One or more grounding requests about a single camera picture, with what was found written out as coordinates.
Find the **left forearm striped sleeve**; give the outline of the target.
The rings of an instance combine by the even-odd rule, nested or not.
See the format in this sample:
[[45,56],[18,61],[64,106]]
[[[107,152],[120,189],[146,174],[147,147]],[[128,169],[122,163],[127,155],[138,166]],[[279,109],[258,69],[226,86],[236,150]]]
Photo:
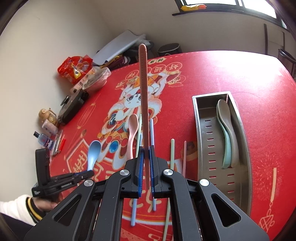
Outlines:
[[11,201],[1,201],[1,214],[32,226],[36,225],[45,216],[45,212],[37,209],[32,197],[28,195],[21,195]]

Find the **person's left hand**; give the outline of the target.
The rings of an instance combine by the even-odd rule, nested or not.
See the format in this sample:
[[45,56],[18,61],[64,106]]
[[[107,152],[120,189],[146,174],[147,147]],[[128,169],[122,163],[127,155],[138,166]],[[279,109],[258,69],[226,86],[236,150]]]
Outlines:
[[38,197],[33,197],[32,200],[36,208],[43,212],[49,212],[58,205],[57,202],[53,202],[48,199],[42,199]]

